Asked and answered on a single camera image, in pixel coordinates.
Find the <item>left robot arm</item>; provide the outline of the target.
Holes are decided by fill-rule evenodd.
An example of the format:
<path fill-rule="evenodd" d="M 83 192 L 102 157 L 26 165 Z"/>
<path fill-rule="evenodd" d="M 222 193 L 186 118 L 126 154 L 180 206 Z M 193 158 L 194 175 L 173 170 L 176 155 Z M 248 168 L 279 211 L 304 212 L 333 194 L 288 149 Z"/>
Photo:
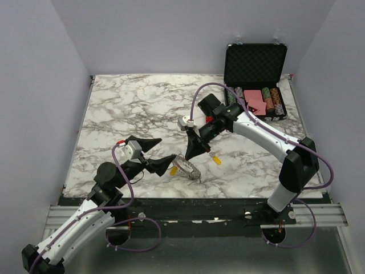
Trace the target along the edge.
<path fill-rule="evenodd" d="M 113 161 L 98 167 L 95 185 L 75 213 L 47 239 L 24 247 L 24 269 L 28 273 L 64 273 L 66 257 L 87 240 L 111 225 L 129 223 L 127 209 L 135 199 L 131 180 L 143 171 L 162 176 L 176 158 L 175 154 L 144 157 L 161 141 L 133 135 L 118 141 L 111 150 Z"/>

